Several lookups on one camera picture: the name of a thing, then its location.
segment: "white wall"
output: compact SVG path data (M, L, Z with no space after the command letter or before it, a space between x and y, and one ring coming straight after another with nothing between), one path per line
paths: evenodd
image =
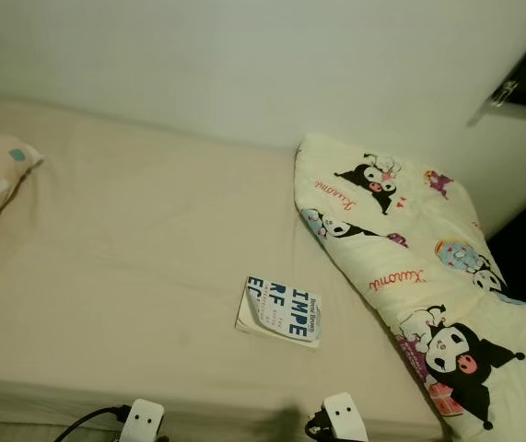
M522 0L0 0L0 93L259 145L307 131L526 204L526 121L467 121L526 50Z

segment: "folded blanket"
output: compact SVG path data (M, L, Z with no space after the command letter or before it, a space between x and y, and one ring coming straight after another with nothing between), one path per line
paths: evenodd
M509 292L466 190L438 170L309 136L295 199L453 436L526 441L526 303Z

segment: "power cord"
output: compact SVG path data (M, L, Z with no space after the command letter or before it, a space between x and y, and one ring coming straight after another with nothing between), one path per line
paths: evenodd
M84 422L89 421L93 417L97 417L101 414L107 414L107 413L114 414L119 422L125 423L125 420L127 419L127 416L129 415L130 410L132 410L132 407L130 407L129 405L122 405L121 407L100 408L98 410L95 410L94 412L81 417L76 422L74 422L72 425L70 425L68 428L66 428L63 431L63 433L59 435L53 442L62 442L77 427L81 426Z

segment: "mattress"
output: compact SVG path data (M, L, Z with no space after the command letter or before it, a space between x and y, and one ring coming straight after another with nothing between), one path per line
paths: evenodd
M306 440L348 391L373 441L443 437L301 222L292 150L1 99L0 133L45 155L0 215L0 421L143 397L173 440ZM248 274L322 295L318 350L234 329Z

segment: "bed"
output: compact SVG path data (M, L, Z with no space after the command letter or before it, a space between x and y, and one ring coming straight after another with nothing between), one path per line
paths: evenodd
M172 440L306 440L349 391L373 441L443 429L293 203L289 150L0 99L45 159L0 215L0 421L144 397ZM234 329L248 274L322 294L317 351Z

